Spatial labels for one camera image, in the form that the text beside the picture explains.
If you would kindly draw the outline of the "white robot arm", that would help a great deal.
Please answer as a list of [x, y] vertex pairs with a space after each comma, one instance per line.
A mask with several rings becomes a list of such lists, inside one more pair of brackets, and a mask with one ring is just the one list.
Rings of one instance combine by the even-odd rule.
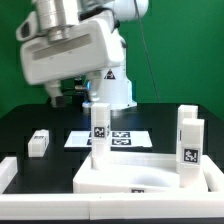
[[149, 0], [31, 0], [33, 11], [17, 28], [25, 80], [42, 84], [57, 107], [60, 82], [85, 76], [75, 89], [86, 94], [84, 108], [108, 103], [113, 110], [135, 107], [126, 75], [122, 21], [143, 17]]

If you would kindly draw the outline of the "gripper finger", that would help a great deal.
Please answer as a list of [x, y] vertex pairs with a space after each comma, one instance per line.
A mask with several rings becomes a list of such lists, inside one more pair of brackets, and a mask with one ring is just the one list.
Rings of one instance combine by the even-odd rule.
[[44, 84], [45, 90], [50, 97], [53, 107], [64, 107], [66, 105], [65, 97], [61, 92], [61, 82], [59, 80], [49, 81]]
[[101, 83], [101, 72], [93, 71], [87, 74], [87, 80], [89, 81], [89, 96], [92, 102], [97, 102], [99, 97], [99, 87]]

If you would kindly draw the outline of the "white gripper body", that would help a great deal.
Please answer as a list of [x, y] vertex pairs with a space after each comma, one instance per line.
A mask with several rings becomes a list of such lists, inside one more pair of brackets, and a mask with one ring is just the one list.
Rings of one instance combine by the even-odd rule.
[[70, 31], [68, 39], [54, 44], [38, 37], [21, 46], [23, 74], [30, 85], [117, 67], [124, 60], [121, 40], [104, 19], [83, 22]]

